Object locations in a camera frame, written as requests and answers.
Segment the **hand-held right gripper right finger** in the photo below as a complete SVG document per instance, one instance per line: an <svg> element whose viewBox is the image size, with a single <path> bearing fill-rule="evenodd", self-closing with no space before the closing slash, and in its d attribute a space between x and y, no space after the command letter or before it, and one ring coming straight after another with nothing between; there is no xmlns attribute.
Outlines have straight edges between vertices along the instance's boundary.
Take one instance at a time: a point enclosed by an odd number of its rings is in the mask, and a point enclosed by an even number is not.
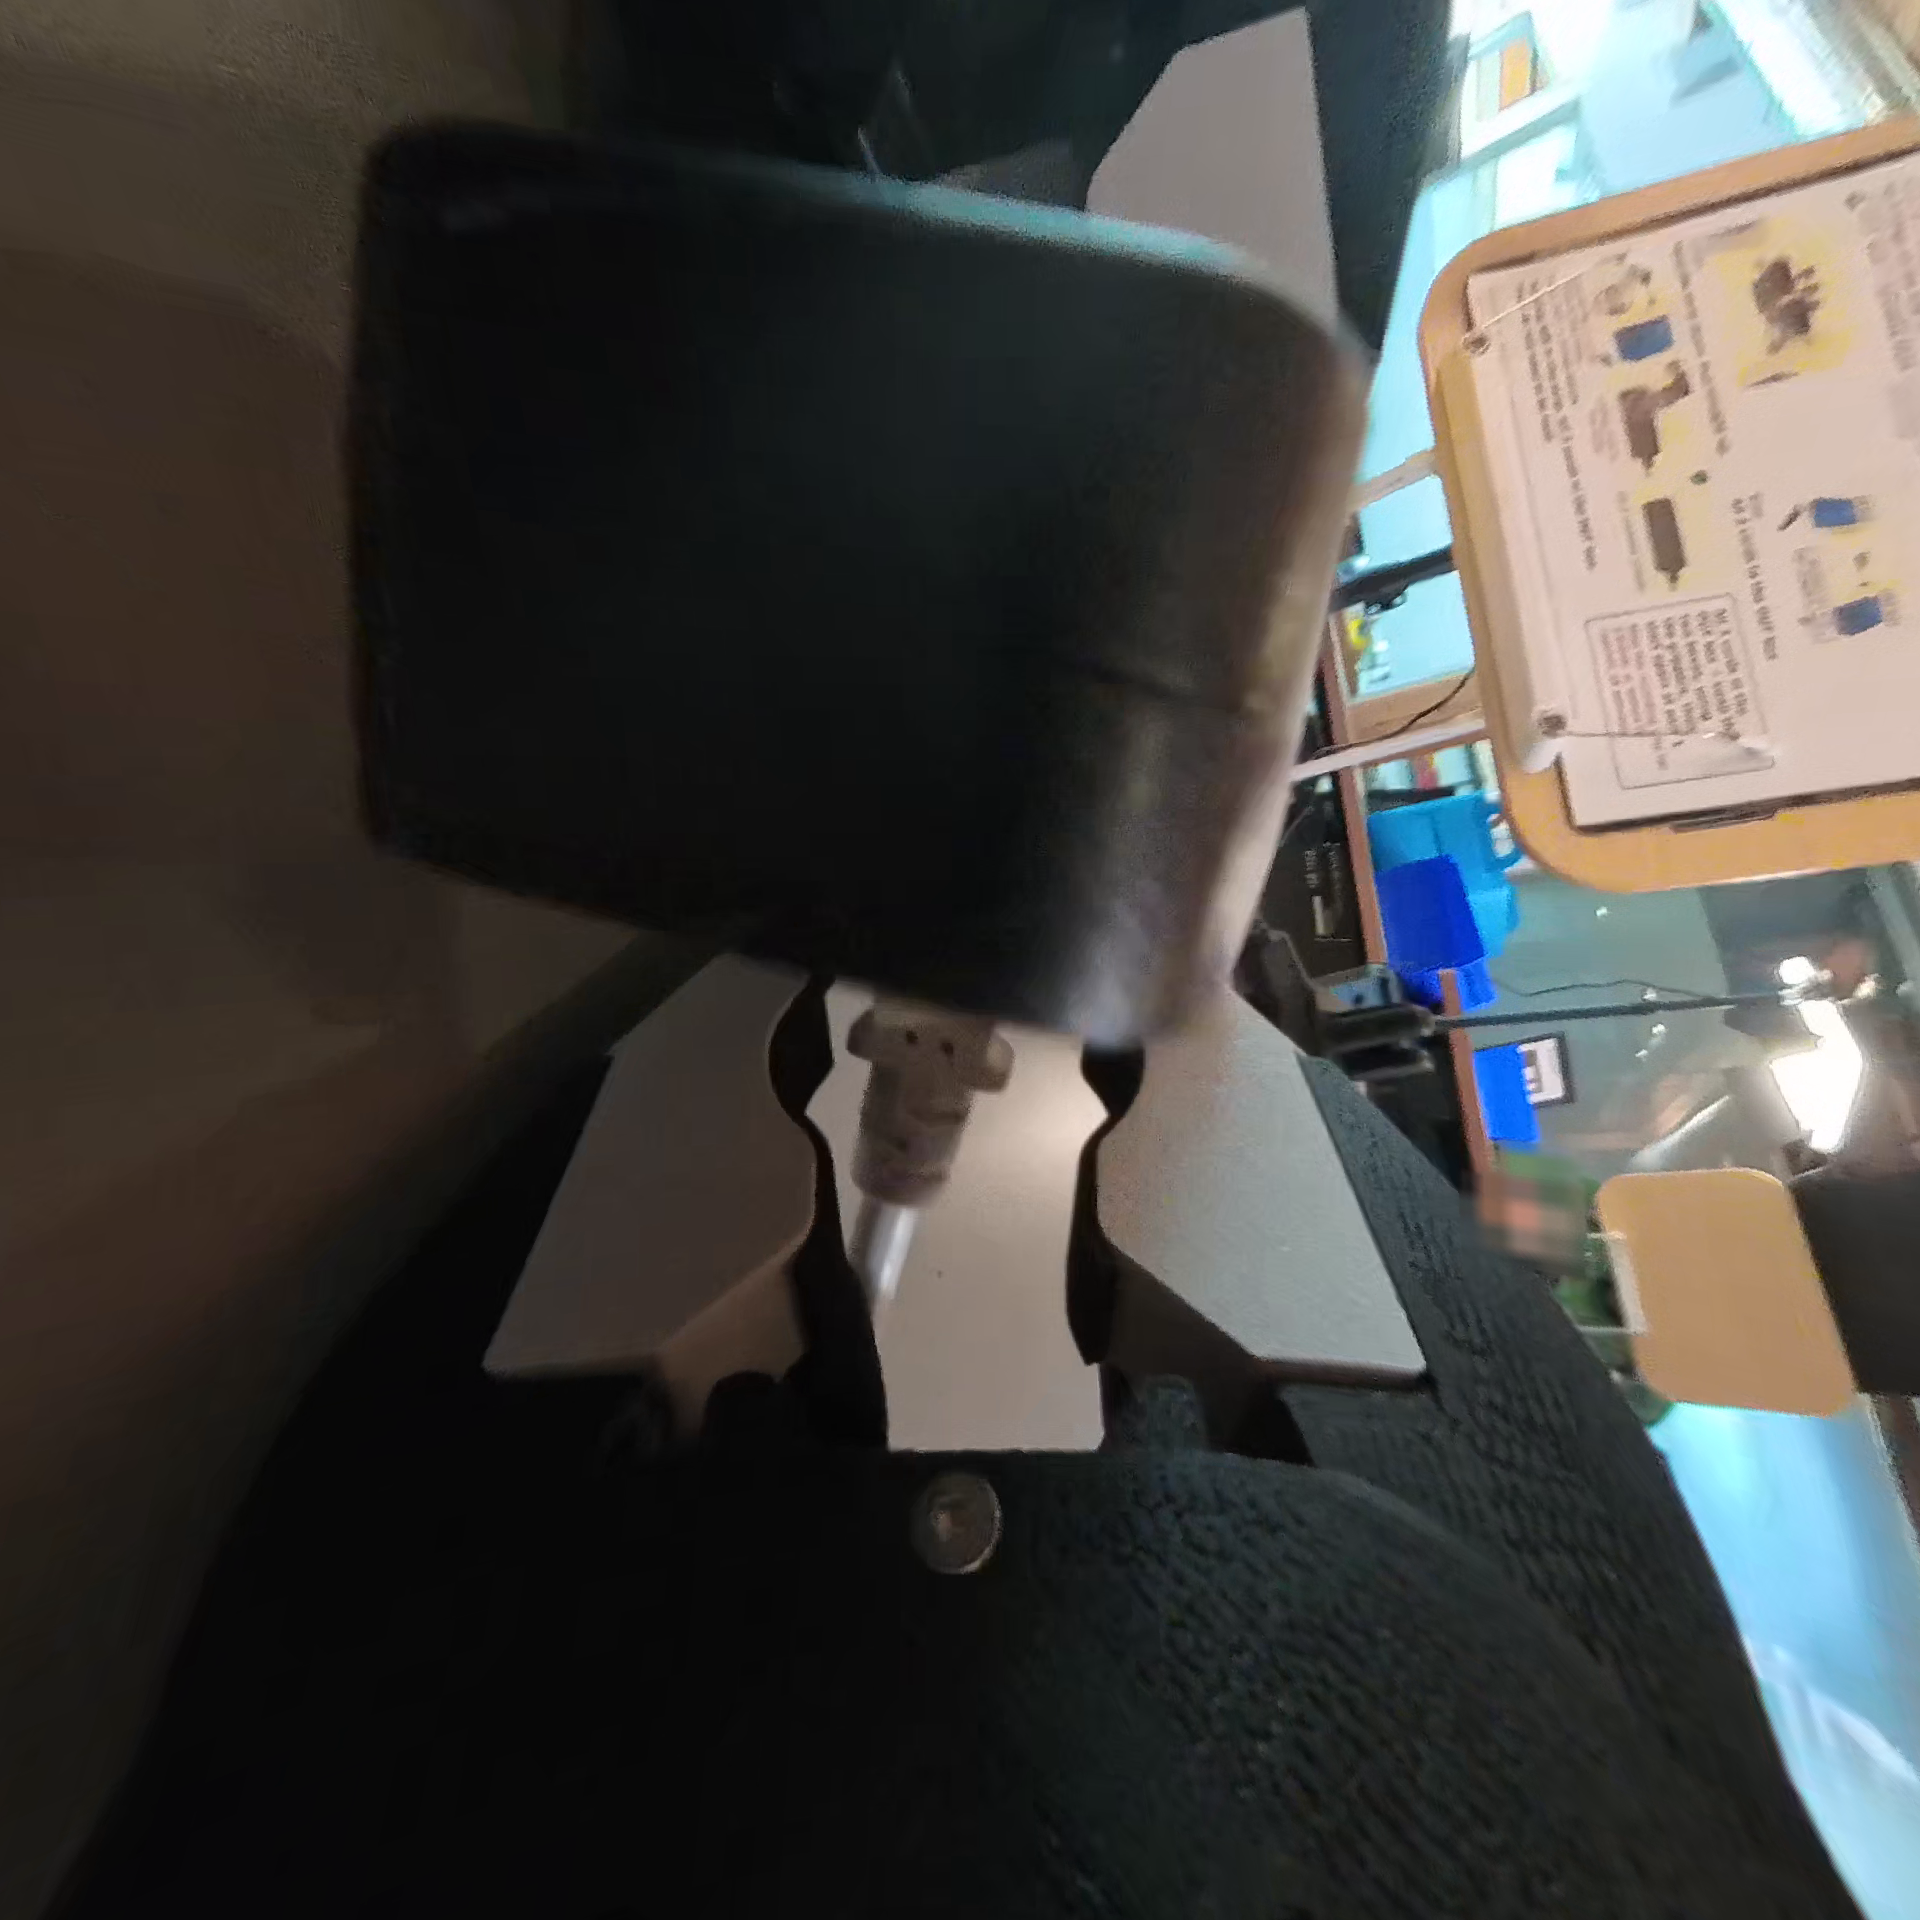
<svg viewBox="0 0 1920 1920"><path fill-rule="evenodd" d="M1102 1121L1068 1227L1068 1330L1124 1383L1404 1388L1428 1374L1309 1058L1231 988L1088 1053Z"/></svg>

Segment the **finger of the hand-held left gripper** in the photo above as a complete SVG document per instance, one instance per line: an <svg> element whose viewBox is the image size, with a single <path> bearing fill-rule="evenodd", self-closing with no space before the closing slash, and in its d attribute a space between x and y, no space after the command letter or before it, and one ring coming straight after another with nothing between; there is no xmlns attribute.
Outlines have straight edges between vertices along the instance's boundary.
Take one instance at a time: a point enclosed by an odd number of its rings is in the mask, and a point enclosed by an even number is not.
<svg viewBox="0 0 1920 1920"><path fill-rule="evenodd" d="M1312 30L1281 12L1183 48L1092 171L1097 217L1195 234L1339 322Z"/></svg>

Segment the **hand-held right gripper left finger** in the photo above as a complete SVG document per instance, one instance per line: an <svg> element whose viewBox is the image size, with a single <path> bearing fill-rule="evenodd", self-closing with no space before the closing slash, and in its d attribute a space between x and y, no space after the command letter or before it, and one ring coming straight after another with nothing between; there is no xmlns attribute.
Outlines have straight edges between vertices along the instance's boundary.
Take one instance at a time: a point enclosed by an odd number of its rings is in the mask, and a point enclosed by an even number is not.
<svg viewBox="0 0 1920 1920"><path fill-rule="evenodd" d="M772 1072L799 972L720 958L611 1052L484 1356L497 1380L708 1394L804 1352L792 1265L817 1156Z"/></svg>

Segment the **black power strip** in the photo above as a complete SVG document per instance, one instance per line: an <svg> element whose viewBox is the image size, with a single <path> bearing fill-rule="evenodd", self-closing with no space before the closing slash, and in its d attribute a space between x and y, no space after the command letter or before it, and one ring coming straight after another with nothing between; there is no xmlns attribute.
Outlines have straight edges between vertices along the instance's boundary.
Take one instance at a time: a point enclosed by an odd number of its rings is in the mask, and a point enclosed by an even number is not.
<svg viewBox="0 0 1920 1920"><path fill-rule="evenodd" d="M377 845L1100 1047L1231 976L1371 371L1195 235L436 122L366 159Z"/></svg>

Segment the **blue storage bin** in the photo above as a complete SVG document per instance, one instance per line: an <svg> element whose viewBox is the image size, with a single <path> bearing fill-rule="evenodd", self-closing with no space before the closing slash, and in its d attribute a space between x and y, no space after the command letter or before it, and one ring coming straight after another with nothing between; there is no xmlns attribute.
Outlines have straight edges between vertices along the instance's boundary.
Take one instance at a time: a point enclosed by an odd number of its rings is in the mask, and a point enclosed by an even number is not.
<svg viewBox="0 0 1920 1920"><path fill-rule="evenodd" d="M1386 964L1407 997L1441 1011L1451 974L1465 1011L1491 1008L1498 988L1459 862L1449 853L1404 860L1378 868L1375 881Z"/></svg>
<svg viewBox="0 0 1920 1920"><path fill-rule="evenodd" d="M1453 860L1473 898L1508 896L1525 858L1502 805L1477 790L1378 805L1367 819L1375 875L1432 858Z"/></svg>

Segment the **green plant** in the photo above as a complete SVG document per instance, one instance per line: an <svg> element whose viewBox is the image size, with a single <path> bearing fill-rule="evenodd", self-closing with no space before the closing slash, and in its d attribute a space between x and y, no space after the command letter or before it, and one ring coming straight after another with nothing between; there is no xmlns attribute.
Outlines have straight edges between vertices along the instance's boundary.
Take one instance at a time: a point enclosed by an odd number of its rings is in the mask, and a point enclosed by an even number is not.
<svg viewBox="0 0 1920 1920"><path fill-rule="evenodd" d="M1599 1239L1589 1243L1577 1269L1552 1284L1552 1293L1642 1428L1653 1430L1663 1423L1671 1402L1641 1374L1615 1271Z"/></svg>

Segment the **small wooden board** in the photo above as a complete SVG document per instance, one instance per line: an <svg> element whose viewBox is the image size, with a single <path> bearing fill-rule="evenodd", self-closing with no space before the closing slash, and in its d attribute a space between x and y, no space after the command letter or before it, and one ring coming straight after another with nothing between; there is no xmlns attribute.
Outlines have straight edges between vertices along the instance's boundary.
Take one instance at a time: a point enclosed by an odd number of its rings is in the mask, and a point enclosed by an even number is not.
<svg viewBox="0 0 1920 1920"><path fill-rule="evenodd" d="M1644 1386L1672 1403L1832 1419L1858 1377L1789 1185L1745 1166L1623 1171L1596 1225Z"/></svg>

